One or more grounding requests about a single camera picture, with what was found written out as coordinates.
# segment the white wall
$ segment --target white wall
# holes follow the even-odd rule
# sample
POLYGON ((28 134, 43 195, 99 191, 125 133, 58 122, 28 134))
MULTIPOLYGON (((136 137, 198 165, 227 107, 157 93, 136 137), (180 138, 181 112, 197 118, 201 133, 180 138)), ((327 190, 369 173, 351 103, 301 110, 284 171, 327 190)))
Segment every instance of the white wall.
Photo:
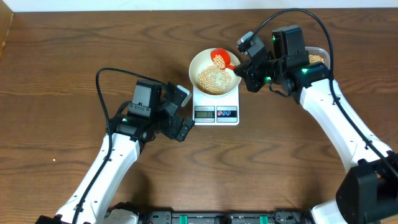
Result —
POLYGON ((398 0, 3 0, 14 12, 398 7, 398 0))

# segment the kitchen scale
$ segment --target kitchen scale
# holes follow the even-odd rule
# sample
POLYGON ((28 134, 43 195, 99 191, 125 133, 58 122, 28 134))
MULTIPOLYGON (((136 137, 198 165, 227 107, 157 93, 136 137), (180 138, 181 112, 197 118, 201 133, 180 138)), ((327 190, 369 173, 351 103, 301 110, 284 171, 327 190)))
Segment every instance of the kitchen scale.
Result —
MULTIPOLYGON (((214 49, 207 49, 200 52, 190 65, 190 79, 193 84, 193 109, 192 118, 195 125, 218 125, 234 126, 239 124, 239 82, 241 77, 226 69, 232 77, 231 84, 222 95, 209 95, 199 90, 197 85, 198 74, 207 66, 213 64, 210 52, 214 49)), ((238 58, 228 52, 231 58, 231 65, 239 65, 238 58)))

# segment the clear plastic container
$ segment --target clear plastic container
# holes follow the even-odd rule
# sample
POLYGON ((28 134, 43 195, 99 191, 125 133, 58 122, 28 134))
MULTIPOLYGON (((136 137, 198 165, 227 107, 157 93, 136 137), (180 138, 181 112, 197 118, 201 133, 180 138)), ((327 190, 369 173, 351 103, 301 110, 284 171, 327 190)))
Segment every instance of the clear plastic container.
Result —
POLYGON ((330 56, 326 50, 320 47, 305 47, 305 50, 307 50, 310 55, 321 56, 325 61, 325 65, 330 69, 330 56))

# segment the green clip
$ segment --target green clip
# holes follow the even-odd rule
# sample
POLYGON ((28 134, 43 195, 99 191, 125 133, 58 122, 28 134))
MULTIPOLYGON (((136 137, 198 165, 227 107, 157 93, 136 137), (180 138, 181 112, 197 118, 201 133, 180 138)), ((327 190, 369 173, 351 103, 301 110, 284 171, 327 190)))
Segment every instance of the green clip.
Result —
POLYGON ((268 224, 268 216, 266 216, 266 215, 260 216, 260 224, 268 224))
POLYGON ((188 216, 180 215, 180 224, 188 224, 188 216))

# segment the pile of beans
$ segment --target pile of beans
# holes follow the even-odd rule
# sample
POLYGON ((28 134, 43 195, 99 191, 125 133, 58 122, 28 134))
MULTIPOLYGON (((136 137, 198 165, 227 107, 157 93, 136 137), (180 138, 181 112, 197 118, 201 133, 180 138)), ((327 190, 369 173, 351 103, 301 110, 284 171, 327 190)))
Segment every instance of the pile of beans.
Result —
POLYGON ((220 55, 216 55, 213 65, 208 66, 199 73, 198 86, 202 92, 211 95, 221 95, 229 88, 232 77, 221 68, 225 68, 225 62, 220 55))
POLYGON ((319 56, 319 55, 310 55, 310 63, 315 63, 315 62, 325 63, 324 59, 321 58, 321 56, 319 56))

